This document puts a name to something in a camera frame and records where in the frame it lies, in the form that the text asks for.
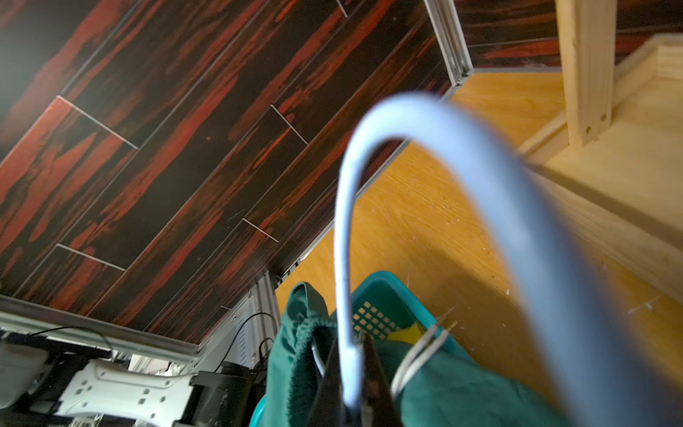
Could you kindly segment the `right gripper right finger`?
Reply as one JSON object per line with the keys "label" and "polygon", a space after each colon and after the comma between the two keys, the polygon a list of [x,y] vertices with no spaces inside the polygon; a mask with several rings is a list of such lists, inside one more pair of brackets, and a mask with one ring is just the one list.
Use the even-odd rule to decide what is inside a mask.
{"label": "right gripper right finger", "polygon": [[402,426],[400,414],[394,406],[382,364],[370,336],[363,334],[364,386],[361,406],[361,425]]}

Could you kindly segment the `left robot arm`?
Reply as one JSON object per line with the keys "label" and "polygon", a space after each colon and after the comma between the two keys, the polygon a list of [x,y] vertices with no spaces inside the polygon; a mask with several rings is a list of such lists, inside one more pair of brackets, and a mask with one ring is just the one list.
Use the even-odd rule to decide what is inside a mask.
{"label": "left robot arm", "polygon": [[224,362],[217,372],[149,375],[111,350],[42,334],[1,335],[3,426],[247,426],[263,391],[255,373]]}

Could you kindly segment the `green shorts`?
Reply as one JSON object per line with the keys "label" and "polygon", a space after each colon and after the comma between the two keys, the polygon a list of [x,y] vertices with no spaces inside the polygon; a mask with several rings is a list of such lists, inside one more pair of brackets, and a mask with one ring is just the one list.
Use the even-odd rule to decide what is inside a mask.
{"label": "green shorts", "polygon": [[[325,300],[306,282],[291,291],[270,352],[261,425],[304,426],[318,390],[311,349],[322,355],[337,336]],[[567,426],[558,409],[524,384],[440,350],[402,391],[406,426]]]}

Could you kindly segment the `blue wire hanger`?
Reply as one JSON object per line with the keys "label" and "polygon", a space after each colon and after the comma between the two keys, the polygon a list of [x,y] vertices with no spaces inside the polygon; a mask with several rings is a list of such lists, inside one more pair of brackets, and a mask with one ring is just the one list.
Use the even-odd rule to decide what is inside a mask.
{"label": "blue wire hanger", "polygon": [[362,405],[365,359],[353,334],[350,233],[366,164],[392,139],[419,142],[467,192],[498,246],[539,352],[573,421],[583,426],[672,426],[681,401],[647,364],[610,307],[599,276],[551,203],[500,137],[430,94],[397,94],[364,115],[343,157],[334,215],[334,279],[341,396]]}

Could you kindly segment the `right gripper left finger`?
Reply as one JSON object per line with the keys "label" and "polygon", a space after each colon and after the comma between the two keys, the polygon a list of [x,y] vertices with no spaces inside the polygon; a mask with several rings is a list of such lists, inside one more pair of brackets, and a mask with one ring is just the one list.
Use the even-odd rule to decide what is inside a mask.
{"label": "right gripper left finger", "polygon": [[338,427],[344,425],[343,386],[337,342],[331,345],[325,375],[318,386],[307,426]]}

